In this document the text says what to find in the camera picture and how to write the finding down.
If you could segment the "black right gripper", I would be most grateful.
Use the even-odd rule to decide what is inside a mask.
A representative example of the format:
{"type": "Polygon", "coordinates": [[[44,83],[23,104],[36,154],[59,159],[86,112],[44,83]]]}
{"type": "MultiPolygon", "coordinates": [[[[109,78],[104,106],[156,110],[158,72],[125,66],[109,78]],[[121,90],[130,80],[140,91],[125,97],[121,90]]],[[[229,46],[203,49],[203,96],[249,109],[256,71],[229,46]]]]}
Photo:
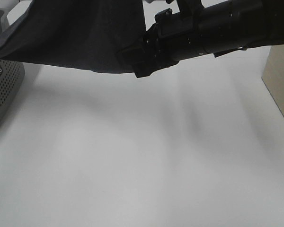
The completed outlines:
{"type": "Polygon", "coordinates": [[[175,38],[186,34],[194,26],[194,11],[180,8],[176,14],[166,9],[155,15],[155,23],[130,46],[118,52],[122,64],[130,66],[137,78],[147,77],[153,72],[178,64],[171,57],[170,48],[179,44],[175,38]]]}

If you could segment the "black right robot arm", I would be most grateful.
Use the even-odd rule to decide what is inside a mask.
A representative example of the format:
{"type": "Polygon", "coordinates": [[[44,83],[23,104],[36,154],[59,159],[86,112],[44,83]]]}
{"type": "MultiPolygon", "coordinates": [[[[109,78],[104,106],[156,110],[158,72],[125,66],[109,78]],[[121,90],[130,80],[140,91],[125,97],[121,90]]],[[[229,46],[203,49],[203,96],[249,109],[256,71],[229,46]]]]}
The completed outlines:
{"type": "Polygon", "coordinates": [[[207,54],[284,44],[284,0],[227,0],[209,7],[179,0],[177,5],[178,13],[157,13],[145,34],[119,52],[136,77],[207,54]]]}

